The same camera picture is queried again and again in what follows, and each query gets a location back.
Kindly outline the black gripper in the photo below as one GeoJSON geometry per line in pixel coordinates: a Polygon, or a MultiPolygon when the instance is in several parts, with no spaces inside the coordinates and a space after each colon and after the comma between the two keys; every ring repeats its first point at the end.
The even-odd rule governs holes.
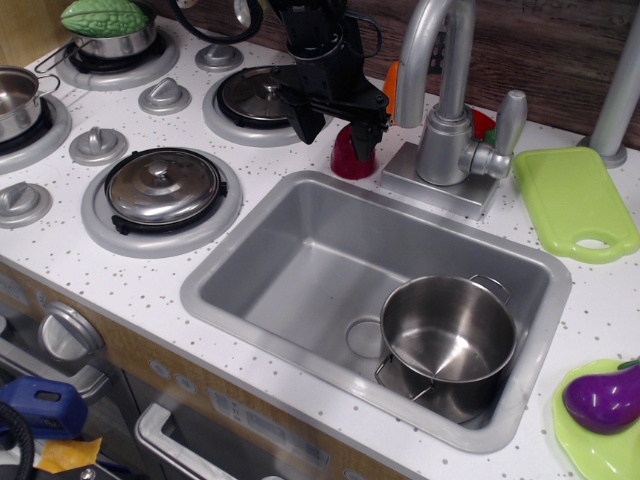
{"type": "Polygon", "coordinates": [[[389,125],[387,96],[364,75],[364,61],[346,51],[272,68],[287,120],[312,144],[327,116],[350,122],[356,159],[368,161],[389,125]]]}

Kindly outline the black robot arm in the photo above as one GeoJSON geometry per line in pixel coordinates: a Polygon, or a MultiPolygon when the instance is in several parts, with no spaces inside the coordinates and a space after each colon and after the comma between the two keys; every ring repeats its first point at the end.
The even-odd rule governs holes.
{"type": "Polygon", "coordinates": [[[311,144],[327,116],[350,124],[356,159],[366,161],[390,124],[388,97],[364,74],[359,22],[345,1],[273,1],[286,30],[292,65],[276,67],[283,111],[299,139],[311,144]]]}

